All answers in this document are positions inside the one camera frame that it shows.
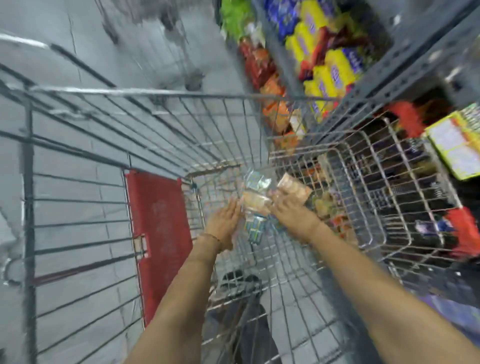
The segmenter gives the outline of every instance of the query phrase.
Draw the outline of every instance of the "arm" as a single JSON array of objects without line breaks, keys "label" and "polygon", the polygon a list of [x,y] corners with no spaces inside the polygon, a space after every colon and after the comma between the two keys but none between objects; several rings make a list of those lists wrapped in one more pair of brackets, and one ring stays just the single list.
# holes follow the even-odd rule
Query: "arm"
[{"label": "arm", "polygon": [[338,238],[294,198],[274,196],[272,213],[321,254],[388,364],[478,363],[480,350],[407,292],[358,248]]},{"label": "arm", "polygon": [[241,205],[231,200],[212,215],[185,263],[170,284],[154,318],[124,364],[200,362],[202,326],[213,266],[218,253],[233,247],[231,236]]}]

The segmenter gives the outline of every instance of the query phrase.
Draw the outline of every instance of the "shopping cart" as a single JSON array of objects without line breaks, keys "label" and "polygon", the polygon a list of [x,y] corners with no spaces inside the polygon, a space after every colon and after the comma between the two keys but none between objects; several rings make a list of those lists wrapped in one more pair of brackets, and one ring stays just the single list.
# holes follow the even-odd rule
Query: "shopping cart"
[{"label": "shopping cart", "polygon": [[[24,253],[3,278],[22,292],[26,362],[121,362],[250,169],[334,194],[350,243],[407,289],[428,295],[434,285],[449,304],[473,307],[458,237],[437,225],[467,214],[428,141],[406,138],[387,108],[335,142],[281,149],[258,103],[301,109],[318,98],[118,89],[58,45],[2,39],[53,52],[105,85],[37,85],[1,65],[0,92],[25,120],[0,136],[21,147]],[[167,100],[162,112],[151,96]],[[18,262],[21,279],[10,269]],[[321,259],[274,229],[258,245],[239,232],[218,257],[203,335],[203,363],[377,358]]]}]

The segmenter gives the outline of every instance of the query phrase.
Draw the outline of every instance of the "right arm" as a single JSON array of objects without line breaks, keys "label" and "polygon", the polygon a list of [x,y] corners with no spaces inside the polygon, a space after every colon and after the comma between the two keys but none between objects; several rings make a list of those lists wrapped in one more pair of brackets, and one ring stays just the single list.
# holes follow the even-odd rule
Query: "right arm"
[{"label": "right arm", "polygon": [[357,247],[338,238],[293,197],[273,197],[271,212],[309,243],[332,270],[388,364],[479,363],[480,350],[450,322],[407,292]]}]

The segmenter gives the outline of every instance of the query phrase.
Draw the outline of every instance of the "red plastic flap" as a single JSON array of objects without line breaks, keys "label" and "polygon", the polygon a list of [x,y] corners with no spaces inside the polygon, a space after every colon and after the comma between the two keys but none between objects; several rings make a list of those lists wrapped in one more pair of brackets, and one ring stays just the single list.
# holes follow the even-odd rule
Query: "red plastic flap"
[{"label": "red plastic flap", "polygon": [[453,249],[453,255],[480,254],[480,232],[470,210],[467,207],[453,208],[448,211],[446,217],[455,228],[458,238],[458,246]]},{"label": "red plastic flap", "polygon": [[135,171],[126,179],[134,235],[147,246],[139,264],[147,325],[192,250],[192,237],[180,180]]},{"label": "red plastic flap", "polygon": [[425,131],[422,118],[415,107],[407,101],[397,101],[387,107],[398,117],[398,123],[409,138],[418,138]]}]

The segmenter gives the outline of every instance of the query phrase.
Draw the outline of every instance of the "bracelet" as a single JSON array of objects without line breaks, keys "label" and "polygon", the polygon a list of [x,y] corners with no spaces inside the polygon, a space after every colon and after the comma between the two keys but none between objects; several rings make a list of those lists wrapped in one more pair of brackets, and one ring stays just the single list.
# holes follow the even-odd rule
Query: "bracelet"
[{"label": "bracelet", "polygon": [[218,239],[215,235],[209,234],[208,232],[201,232],[201,233],[200,233],[200,236],[203,236],[203,237],[206,237],[206,238],[212,238],[212,239],[216,240],[217,243],[218,243],[218,252],[217,252],[217,254],[219,254],[219,253],[222,251],[222,242],[221,242],[220,239]]}]

